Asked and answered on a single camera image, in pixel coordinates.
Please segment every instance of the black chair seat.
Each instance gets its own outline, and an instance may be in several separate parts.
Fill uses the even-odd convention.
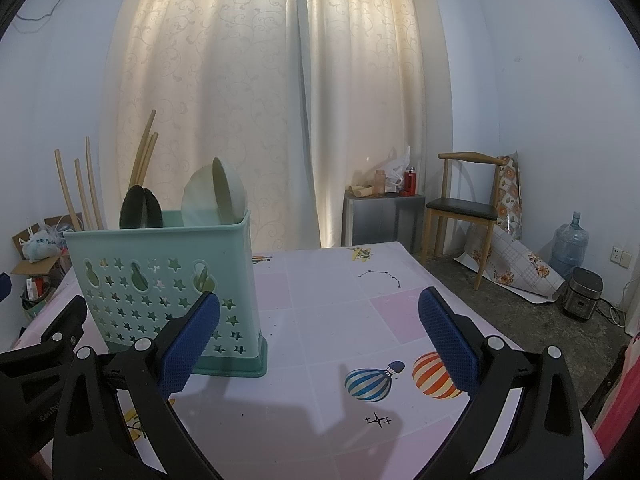
[[[474,216],[486,220],[497,220],[498,210],[489,204],[460,200],[459,198],[437,198],[426,205],[427,209],[447,211],[459,215]]]

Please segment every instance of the teal plastic basket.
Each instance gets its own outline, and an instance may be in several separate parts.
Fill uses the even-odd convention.
[[[78,282],[110,351],[154,338],[205,291],[220,300],[220,322],[194,373],[260,377],[267,343],[260,332],[249,213],[239,224],[66,232]]]

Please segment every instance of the curtain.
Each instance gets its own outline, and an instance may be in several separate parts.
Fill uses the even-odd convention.
[[[411,147],[424,160],[424,75],[413,0],[307,0],[309,129],[323,247],[340,245],[348,184]]]
[[[145,186],[163,209],[220,156],[246,187],[254,250],[318,247],[300,56],[296,0],[141,0],[118,105],[121,195],[156,108]]]

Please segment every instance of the striped hot air balloon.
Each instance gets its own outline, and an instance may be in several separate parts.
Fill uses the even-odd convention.
[[[418,389],[433,399],[453,399],[462,393],[453,384],[437,352],[418,357],[412,377]]]
[[[358,400],[378,402],[391,391],[391,376],[404,370],[402,361],[393,361],[386,370],[378,368],[360,368],[349,372],[344,379],[348,393]]]

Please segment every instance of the water jug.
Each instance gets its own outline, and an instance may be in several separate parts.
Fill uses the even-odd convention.
[[[574,220],[561,225],[554,234],[549,265],[564,279],[569,277],[574,267],[582,266],[589,243],[589,233],[578,225],[579,222],[580,212],[574,211]]]

